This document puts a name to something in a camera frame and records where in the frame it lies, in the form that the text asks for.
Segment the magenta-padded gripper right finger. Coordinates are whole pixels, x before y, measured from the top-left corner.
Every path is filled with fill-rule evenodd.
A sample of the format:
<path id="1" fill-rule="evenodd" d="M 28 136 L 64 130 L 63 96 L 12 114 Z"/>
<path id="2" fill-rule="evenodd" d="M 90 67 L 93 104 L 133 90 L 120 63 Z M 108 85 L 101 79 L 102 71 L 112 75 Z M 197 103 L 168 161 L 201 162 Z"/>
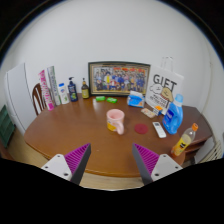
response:
<path id="1" fill-rule="evenodd" d="M 148 185 L 182 169 L 169 155 L 158 155 L 136 143 L 132 145 L 132 154 L 144 185 Z"/>

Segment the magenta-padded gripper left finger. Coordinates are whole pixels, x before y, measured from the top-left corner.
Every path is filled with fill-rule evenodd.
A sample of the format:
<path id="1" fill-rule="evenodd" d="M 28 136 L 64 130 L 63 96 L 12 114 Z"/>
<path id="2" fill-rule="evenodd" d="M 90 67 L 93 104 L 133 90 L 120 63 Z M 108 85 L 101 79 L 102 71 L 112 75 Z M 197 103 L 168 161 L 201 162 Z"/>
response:
<path id="1" fill-rule="evenodd" d="M 79 185 L 91 155 L 91 144 L 87 143 L 66 155 L 56 154 L 42 169 Z"/>

